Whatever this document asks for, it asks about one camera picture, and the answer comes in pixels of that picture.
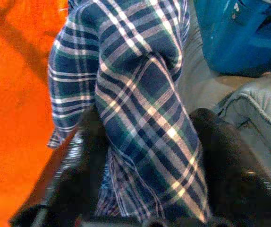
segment orange wall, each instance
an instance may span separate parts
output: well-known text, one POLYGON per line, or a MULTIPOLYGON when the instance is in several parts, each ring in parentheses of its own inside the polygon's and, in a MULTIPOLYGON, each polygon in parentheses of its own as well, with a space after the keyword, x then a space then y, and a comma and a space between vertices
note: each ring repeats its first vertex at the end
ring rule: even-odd
POLYGON ((46 65, 66 7, 66 0, 0 0, 0 227, 52 152, 46 65))

